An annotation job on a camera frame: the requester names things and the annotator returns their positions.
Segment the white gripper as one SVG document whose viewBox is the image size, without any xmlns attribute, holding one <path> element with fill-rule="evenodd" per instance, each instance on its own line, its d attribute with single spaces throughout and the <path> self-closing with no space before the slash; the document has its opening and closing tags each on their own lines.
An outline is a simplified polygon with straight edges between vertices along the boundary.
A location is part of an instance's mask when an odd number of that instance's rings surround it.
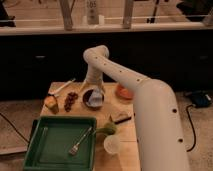
<svg viewBox="0 0 213 171">
<path fill-rule="evenodd" d="M 87 69 L 85 82 L 89 85 L 96 85 L 100 89 L 102 89 L 103 73 L 99 69 L 89 66 Z"/>
</svg>

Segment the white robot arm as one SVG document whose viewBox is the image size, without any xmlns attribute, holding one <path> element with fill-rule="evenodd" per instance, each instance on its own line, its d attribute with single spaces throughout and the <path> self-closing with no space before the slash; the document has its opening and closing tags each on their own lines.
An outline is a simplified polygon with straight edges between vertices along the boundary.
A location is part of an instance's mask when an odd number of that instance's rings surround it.
<svg viewBox="0 0 213 171">
<path fill-rule="evenodd" d="M 102 74 L 134 94 L 136 137 L 142 171 L 190 171 L 176 96 L 165 82 L 108 59 L 105 45 L 88 48 L 86 82 L 102 82 Z"/>
</svg>

